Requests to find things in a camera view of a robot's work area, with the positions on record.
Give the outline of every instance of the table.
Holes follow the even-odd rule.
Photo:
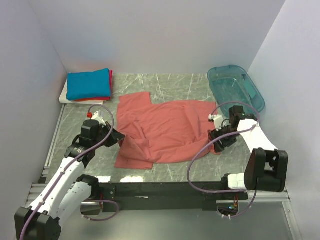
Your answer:
[[[160,104],[176,100],[215,101],[205,74],[115,74],[111,101],[105,101],[116,118],[119,96],[136,92],[151,93],[152,103]],[[62,113],[56,144],[50,160],[47,177],[49,182],[59,168],[64,153],[72,140],[80,133],[87,119],[88,105],[67,104]],[[193,181],[220,181],[224,174],[243,173],[250,151],[241,136],[236,144],[221,155],[207,154],[192,166]],[[91,160],[85,174],[99,178],[100,182],[185,182],[190,162],[155,164],[151,170],[114,168],[119,146],[101,147]]]

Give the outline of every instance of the blue folded cloth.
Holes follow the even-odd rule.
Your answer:
[[[67,77],[66,99],[111,97],[109,69],[69,73]]]

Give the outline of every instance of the metal frame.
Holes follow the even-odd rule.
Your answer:
[[[48,176],[49,168],[51,165],[51,160],[53,157],[53,152],[57,144],[57,134],[61,128],[61,120],[62,115],[64,113],[66,104],[63,104],[61,107],[60,115],[58,118],[58,122],[53,134],[52,142],[49,148],[49,152],[46,158],[45,166],[43,169],[42,177],[46,178]],[[26,201],[26,207],[29,206],[39,195],[40,193],[46,188],[47,184],[32,184],[27,201]],[[239,202],[248,202],[251,201],[253,197],[254,191],[248,192],[248,200],[240,200]],[[232,201],[226,201],[226,200],[217,200],[217,204],[222,203],[231,203]],[[287,190],[285,189],[284,192],[258,192],[255,198],[256,203],[275,203],[275,202],[281,202],[283,205],[283,209],[285,212],[285,216],[292,234],[293,240],[302,240],[302,235],[299,230],[298,222],[296,219],[296,216],[294,214],[290,197],[288,195]]]

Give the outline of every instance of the red folded cloth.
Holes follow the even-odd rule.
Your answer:
[[[149,92],[120,97],[116,130],[125,134],[115,167],[152,169],[154,163],[190,161],[209,142],[215,124],[212,101],[181,100],[152,104]],[[208,148],[201,157],[209,152]]]
[[[112,93],[112,70],[109,70],[109,84],[110,84],[110,92]],[[75,100],[76,102],[84,102],[84,101],[108,101],[111,99],[111,96],[97,96],[97,97],[90,97],[90,98],[83,98]]]

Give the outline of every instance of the folded clothing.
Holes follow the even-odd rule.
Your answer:
[[[149,92],[120,97],[117,131],[126,137],[120,144],[115,167],[152,169],[154,163],[191,160],[208,142],[208,130],[215,124],[208,115],[212,101],[181,100],[152,104]]]
[[[112,94],[112,74],[113,74],[113,71],[109,70],[109,87],[110,87],[111,94]],[[84,101],[95,101],[95,100],[108,101],[108,100],[111,100],[111,96],[97,96],[97,97],[78,99],[76,101],[77,102],[84,102]]]
[[[69,101],[95,97],[111,97],[109,69],[92,72],[69,73],[67,76]]]

